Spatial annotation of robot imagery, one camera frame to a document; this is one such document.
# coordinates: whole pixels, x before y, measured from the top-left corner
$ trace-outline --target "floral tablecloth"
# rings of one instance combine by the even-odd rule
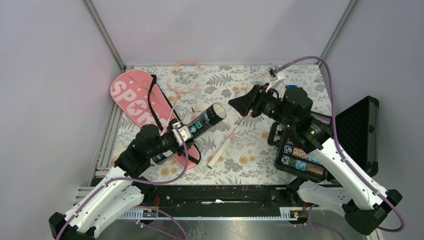
[[[202,99],[205,107],[212,103],[220,103],[228,115],[241,120],[241,116],[228,105],[228,100],[235,98],[235,92],[246,90],[247,83],[262,73],[269,65],[206,65],[202,66],[203,81],[198,90],[181,94],[175,107],[183,123],[189,123],[198,112],[193,113],[191,107]],[[157,75],[157,84],[163,90],[171,103],[176,93],[170,91],[166,85],[166,78],[172,66],[131,66],[128,69],[140,69],[149,74]],[[318,65],[293,65],[283,71],[286,85],[302,87],[313,100],[312,110],[322,114],[331,113],[331,104]],[[254,83],[264,84],[269,78],[258,77]],[[282,85],[277,90],[281,93]],[[200,164],[190,169],[176,185],[266,185],[288,184],[295,176],[274,167],[277,148],[267,144],[269,130],[274,121],[266,116],[248,118],[239,128],[237,134],[226,152],[218,160],[213,169],[206,164],[218,151],[225,139],[236,128],[236,124],[223,122],[211,128],[195,142],[201,152]],[[139,132],[137,125],[125,114],[122,114],[119,129],[112,151],[110,164],[113,165],[118,156]],[[162,165],[152,166],[143,176],[150,181],[166,181],[175,178],[182,171],[173,159]]]

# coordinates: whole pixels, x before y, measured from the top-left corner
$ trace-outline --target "gray floor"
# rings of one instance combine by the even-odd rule
[[[366,240],[353,230],[346,221],[331,211],[314,210],[313,222],[327,224],[341,232],[346,240]],[[180,221],[189,240],[315,240],[309,226],[293,227],[287,221]],[[183,236],[172,221],[155,221],[152,226]],[[340,240],[334,232],[315,227],[323,240]],[[117,220],[98,240],[171,240],[171,237],[150,229],[141,229],[134,221]]]

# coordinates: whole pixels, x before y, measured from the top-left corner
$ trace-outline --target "black cylindrical tube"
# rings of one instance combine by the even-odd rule
[[[188,129],[193,135],[192,139],[196,139],[200,135],[204,134],[208,129],[217,125],[223,119],[227,117],[227,113],[224,107],[219,103],[213,103],[205,111],[200,113],[193,121],[187,124]],[[166,159],[174,155],[173,152],[168,151],[161,153],[151,158],[156,164],[162,164]]]

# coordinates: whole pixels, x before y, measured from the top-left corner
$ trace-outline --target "white wall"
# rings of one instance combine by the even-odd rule
[[[385,240],[423,235],[423,13],[422,0],[360,1],[328,56],[338,112],[366,95],[380,101],[375,178],[403,195],[398,208],[406,219],[405,231]],[[383,226],[397,228],[396,215]]]
[[[320,55],[349,0],[93,2],[127,65],[173,65],[286,63]]]
[[[81,0],[0,1],[0,36],[0,238],[53,239],[48,219],[88,183],[120,71]]]

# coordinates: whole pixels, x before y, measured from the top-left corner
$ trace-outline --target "white racket grip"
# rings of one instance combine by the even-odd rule
[[[208,168],[212,169],[217,163],[218,159],[220,159],[221,155],[227,150],[228,146],[231,143],[231,138],[227,138],[222,144],[221,148],[216,152],[215,156],[210,160],[210,162],[206,165]]]

